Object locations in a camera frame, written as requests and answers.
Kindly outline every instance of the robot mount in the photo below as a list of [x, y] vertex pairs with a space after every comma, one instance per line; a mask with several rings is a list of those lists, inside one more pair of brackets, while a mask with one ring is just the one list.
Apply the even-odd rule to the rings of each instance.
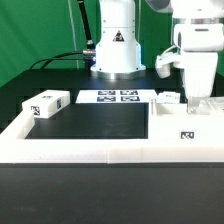
[[141, 47], [135, 39], [134, 0], [99, 0], [101, 40], [96, 46], [92, 76], [133, 79], [144, 75]]

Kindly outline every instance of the white block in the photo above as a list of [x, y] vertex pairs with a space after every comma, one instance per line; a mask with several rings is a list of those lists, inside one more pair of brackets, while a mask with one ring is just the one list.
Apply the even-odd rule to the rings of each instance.
[[23, 110], [32, 110], [36, 118], [50, 118], [70, 104], [70, 92], [46, 90], [22, 103]]
[[24, 139], [35, 124], [32, 111], [22, 111], [2, 132], [0, 139]]

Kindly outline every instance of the black cable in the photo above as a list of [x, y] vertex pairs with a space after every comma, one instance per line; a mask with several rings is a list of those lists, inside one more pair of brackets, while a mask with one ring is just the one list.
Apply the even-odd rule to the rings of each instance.
[[67, 53], [63, 53], [63, 54], [56, 55], [52, 59], [49, 59], [48, 61], [46, 61], [41, 66], [41, 69], [44, 69], [49, 63], [51, 63], [52, 61], [54, 61], [55, 58], [62, 58], [62, 57], [66, 57], [66, 56], [76, 55], [76, 54], [82, 54], [82, 51], [72, 51], [72, 52], [67, 52]]
[[37, 64], [39, 64], [40, 62], [43, 62], [43, 61], [50, 61], [49, 63], [51, 63], [52, 61], [75, 61], [75, 60], [93, 60], [93, 58], [87, 58], [87, 57], [86, 58], [46, 58], [46, 59], [41, 59], [41, 60], [33, 63], [30, 66], [29, 70], [32, 70], [35, 65], [37, 65]]
[[77, 0], [79, 4], [79, 9], [82, 15], [82, 21], [83, 21], [83, 26], [84, 26], [84, 31], [87, 39], [87, 48], [88, 49], [95, 49], [95, 44], [93, 43], [90, 28], [89, 28], [89, 22], [88, 22], [88, 17], [86, 14], [86, 8], [84, 4], [84, 0]]

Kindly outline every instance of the black and white marker sticker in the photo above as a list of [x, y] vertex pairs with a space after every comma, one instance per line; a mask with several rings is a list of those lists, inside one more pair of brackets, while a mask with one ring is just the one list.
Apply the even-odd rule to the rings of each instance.
[[97, 102], [116, 102], [115, 96], [99, 96]]

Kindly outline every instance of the white box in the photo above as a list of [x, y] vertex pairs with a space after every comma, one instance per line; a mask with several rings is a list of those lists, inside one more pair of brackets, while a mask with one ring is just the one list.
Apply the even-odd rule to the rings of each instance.
[[187, 104], [149, 105], [149, 139], [203, 141], [223, 139], [224, 113], [208, 102], [200, 105], [201, 113], [190, 115]]
[[36, 118], [50, 118], [70, 104], [70, 92], [46, 90], [22, 103], [23, 110], [32, 110]]
[[1, 133], [0, 139], [24, 139], [35, 124], [32, 111], [22, 111]]

